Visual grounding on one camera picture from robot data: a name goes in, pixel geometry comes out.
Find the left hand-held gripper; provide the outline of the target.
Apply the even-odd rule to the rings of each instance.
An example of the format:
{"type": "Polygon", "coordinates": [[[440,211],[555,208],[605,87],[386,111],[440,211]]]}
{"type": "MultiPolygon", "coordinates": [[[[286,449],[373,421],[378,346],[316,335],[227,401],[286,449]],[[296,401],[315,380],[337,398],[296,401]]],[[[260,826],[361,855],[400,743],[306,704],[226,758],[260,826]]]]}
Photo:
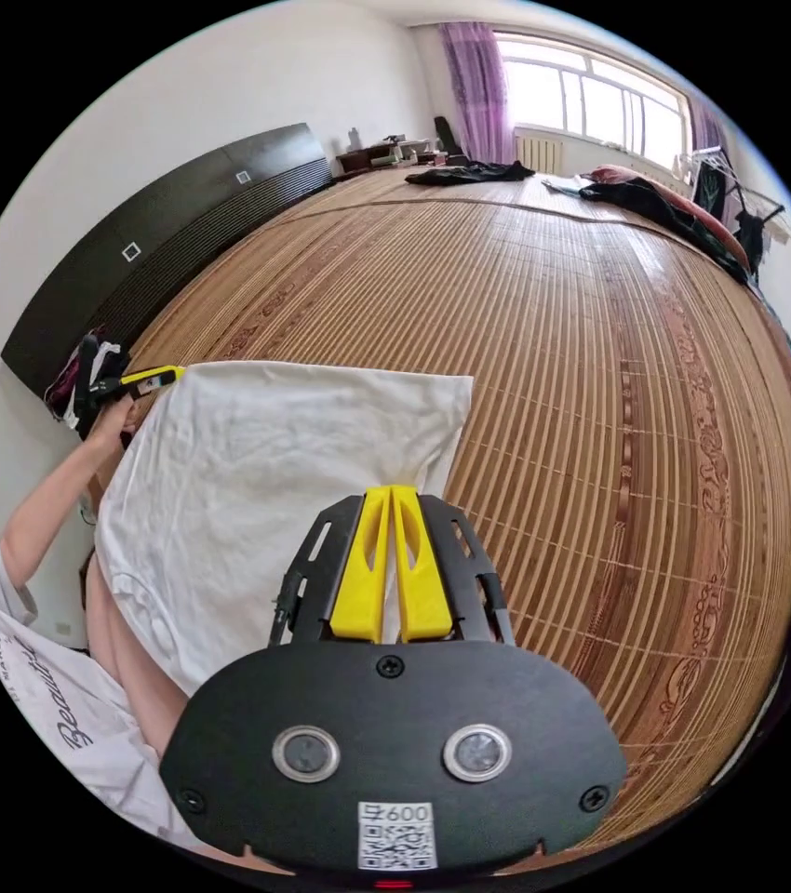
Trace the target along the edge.
{"type": "Polygon", "coordinates": [[[86,334],[79,345],[76,374],[76,433],[90,434],[105,405],[124,395],[142,399],[180,380],[186,369],[166,365],[125,374],[130,354],[119,344],[86,334]]]}

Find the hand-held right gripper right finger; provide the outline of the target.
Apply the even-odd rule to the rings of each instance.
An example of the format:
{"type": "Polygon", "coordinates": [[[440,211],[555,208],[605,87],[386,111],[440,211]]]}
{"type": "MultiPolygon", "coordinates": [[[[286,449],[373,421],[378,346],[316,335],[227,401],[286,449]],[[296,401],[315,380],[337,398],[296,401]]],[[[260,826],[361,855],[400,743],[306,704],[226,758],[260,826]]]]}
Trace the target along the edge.
{"type": "Polygon", "coordinates": [[[391,498],[400,639],[444,640],[453,620],[418,492],[392,486],[391,498]]]}

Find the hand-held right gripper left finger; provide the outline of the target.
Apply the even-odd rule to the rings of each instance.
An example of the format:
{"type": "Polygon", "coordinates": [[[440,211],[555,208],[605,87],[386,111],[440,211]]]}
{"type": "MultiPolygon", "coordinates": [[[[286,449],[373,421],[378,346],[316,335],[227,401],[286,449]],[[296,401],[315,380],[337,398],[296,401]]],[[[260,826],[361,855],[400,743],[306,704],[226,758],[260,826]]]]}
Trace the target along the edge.
{"type": "Polygon", "coordinates": [[[359,506],[355,533],[329,624],[334,637],[381,642],[387,590],[387,549],[392,489],[368,489],[359,506]]]}

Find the person's left hand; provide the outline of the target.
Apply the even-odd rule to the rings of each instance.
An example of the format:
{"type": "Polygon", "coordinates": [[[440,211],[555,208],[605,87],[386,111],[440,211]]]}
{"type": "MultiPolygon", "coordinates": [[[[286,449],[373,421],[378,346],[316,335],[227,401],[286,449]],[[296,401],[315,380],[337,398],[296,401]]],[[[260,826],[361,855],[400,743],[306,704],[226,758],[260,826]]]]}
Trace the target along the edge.
{"type": "Polygon", "coordinates": [[[86,444],[99,459],[110,456],[121,445],[123,434],[131,433],[137,415],[135,400],[124,395],[107,404],[93,423],[86,444]]]}

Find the person's right hand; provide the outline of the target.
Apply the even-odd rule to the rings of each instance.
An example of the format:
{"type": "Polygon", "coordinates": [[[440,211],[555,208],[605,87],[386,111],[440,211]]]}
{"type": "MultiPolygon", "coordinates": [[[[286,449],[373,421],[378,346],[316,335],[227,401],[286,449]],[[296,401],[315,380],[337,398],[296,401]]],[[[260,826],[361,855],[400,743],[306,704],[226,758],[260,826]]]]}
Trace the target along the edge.
{"type": "MultiPolygon", "coordinates": [[[[449,835],[446,835],[442,829],[436,831],[438,853],[440,853],[443,845],[448,844],[449,853],[454,851],[455,854],[473,856],[477,861],[481,861],[483,856],[494,857],[495,855],[502,855],[502,852],[496,850],[495,846],[495,844],[500,844],[501,842],[502,840],[498,836],[493,837],[485,828],[481,831],[470,829],[466,832],[450,833],[449,835]]],[[[519,844],[516,843],[513,843],[511,847],[511,852],[516,856],[515,859],[512,859],[510,862],[502,860],[498,863],[489,860],[484,865],[477,867],[475,876],[506,876],[537,870],[544,867],[551,859],[547,846],[542,841],[538,841],[534,848],[525,846],[519,849],[519,844]]],[[[206,844],[199,844],[195,852],[201,857],[263,873],[295,875],[309,872],[309,869],[302,865],[298,867],[281,865],[274,860],[257,856],[252,853],[249,846],[245,846],[241,855],[231,855],[206,844]]]]}

